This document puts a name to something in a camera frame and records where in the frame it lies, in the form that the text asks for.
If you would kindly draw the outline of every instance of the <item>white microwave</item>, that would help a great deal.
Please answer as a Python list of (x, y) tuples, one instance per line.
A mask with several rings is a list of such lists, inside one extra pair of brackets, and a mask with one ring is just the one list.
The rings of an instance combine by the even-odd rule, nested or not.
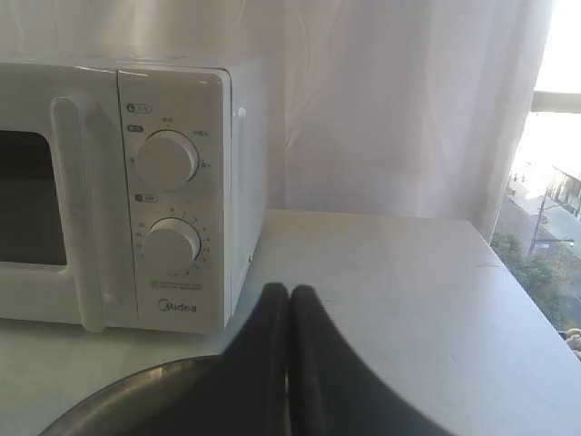
[(0, 63), (0, 317), (219, 332), (261, 232), (258, 63)]

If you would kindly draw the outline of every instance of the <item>timer knob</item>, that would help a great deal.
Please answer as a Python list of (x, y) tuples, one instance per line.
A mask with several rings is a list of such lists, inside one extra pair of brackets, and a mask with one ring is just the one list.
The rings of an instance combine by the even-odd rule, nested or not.
[(198, 168), (198, 151), (174, 130), (152, 134), (137, 150), (137, 173), (152, 188), (173, 191), (186, 184)]
[(143, 258), (152, 272), (177, 273), (193, 264), (200, 246), (200, 235), (187, 222), (166, 218), (145, 236)]

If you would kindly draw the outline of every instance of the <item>metal bowl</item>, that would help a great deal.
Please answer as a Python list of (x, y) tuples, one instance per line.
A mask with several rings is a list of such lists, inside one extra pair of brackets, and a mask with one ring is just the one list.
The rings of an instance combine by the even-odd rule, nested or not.
[(79, 402), (41, 436), (123, 434), (184, 395), (217, 361), (218, 356), (183, 359), (125, 377)]

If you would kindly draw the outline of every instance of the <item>white table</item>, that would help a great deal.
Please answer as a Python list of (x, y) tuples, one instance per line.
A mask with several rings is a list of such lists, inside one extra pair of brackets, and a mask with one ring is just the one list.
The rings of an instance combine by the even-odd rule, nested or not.
[(222, 335), (0, 321), (0, 434), (37, 434), (109, 382), (220, 352), (269, 281), (314, 285), (368, 366), (458, 435), (581, 431), (581, 363), (468, 223), (270, 211)]

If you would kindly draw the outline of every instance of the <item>microwave window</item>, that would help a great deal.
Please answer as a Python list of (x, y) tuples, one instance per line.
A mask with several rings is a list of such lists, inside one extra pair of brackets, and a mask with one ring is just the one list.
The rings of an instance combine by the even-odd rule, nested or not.
[(51, 151), (40, 134), (0, 131), (0, 262), (66, 264)]

